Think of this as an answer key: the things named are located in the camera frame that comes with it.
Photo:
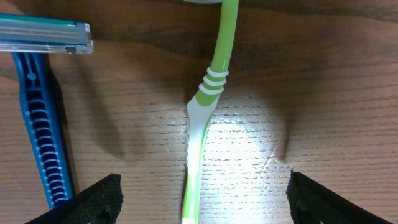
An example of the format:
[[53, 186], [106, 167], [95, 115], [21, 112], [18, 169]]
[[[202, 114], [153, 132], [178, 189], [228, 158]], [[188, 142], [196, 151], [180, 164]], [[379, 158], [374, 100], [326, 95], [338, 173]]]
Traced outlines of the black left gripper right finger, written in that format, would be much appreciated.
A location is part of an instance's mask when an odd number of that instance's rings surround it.
[[286, 190], [294, 224], [391, 224], [292, 170]]

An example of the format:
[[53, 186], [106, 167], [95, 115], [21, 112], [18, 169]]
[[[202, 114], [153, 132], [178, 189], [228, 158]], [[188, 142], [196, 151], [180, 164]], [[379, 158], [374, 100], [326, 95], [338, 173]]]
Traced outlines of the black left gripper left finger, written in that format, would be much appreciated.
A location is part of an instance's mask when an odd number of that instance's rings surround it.
[[110, 174], [27, 224], [115, 223], [122, 204], [121, 175]]

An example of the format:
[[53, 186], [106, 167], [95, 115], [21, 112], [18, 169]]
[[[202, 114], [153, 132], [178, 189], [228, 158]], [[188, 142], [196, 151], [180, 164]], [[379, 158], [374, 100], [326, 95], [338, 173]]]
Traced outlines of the green and white toothbrush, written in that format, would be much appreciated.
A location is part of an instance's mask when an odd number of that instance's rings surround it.
[[213, 113], [224, 91], [229, 75], [239, 0], [198, 1], [199, 4], [221, 4], [220, 26], [215, 51], [198, 91], [187, 103], [187, 178], [183, 196], [181, 224], [198, 224], [200, 190], [205, 144]]

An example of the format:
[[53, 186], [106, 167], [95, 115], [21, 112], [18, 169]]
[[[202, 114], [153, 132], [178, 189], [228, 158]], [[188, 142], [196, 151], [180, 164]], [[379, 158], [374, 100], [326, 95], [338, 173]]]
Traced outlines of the blue disposable razor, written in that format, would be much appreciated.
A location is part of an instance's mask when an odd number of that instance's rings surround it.
[[86, 22], [1, 14], [1, 51], [16, 66], [22, 116], [51, 209], [70, 200], [73, 189], [44, 57], [93, 50]]

